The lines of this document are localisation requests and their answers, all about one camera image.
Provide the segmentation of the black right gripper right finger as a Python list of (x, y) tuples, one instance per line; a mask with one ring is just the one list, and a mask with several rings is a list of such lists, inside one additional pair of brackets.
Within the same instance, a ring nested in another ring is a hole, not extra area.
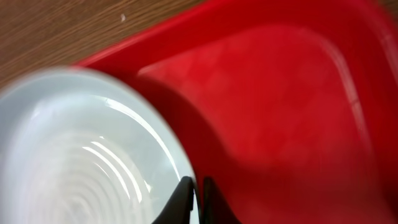
[(203, 182), (204, 224), (241, 224), (211, 177)]

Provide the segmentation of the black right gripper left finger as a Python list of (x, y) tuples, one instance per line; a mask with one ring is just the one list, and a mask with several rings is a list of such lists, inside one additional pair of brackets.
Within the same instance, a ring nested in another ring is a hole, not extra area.
[(191, 177), (182, 177), (165, 207), (152, 224), (189, 224), (193, 210), (194, 185)]

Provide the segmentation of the light blue plate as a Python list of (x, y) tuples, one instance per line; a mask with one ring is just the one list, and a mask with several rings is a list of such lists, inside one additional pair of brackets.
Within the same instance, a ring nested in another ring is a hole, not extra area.
[(48, 68), (1, 91), (2, 223), (152, 223), (192, 165), (137, 91)]

